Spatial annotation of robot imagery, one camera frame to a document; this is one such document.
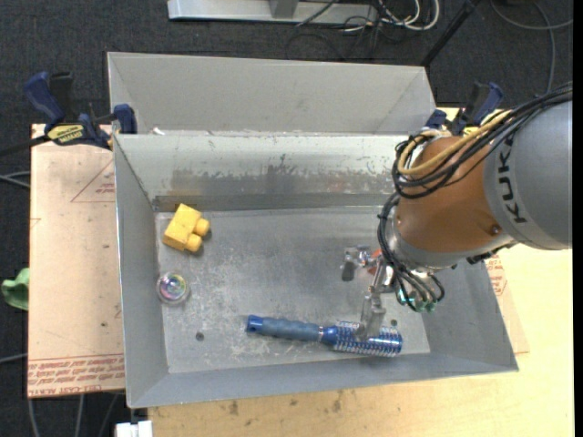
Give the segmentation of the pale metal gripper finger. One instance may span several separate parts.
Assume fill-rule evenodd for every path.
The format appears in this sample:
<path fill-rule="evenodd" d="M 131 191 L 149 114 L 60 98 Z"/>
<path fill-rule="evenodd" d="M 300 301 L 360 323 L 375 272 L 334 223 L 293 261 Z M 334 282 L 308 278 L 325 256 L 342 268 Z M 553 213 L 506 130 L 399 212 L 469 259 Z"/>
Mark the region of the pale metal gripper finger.
<path fill-rule="evenodd" d="M 376 337 L 380 334 L 384 322 L 386 309 L 382 307 L 371 307 L 367 317 L 366 336 Z"/>
<path fill-rule="evenodd" d="M 365 296 L 363 298 L 361 315 L 358 322 L 359 326 L 356 330 L 356 336 L 358 339 L 366 339 L 368 337 L 368 326 L 372 317 L 371 308 L 372 299 L 370 296 Z"/>

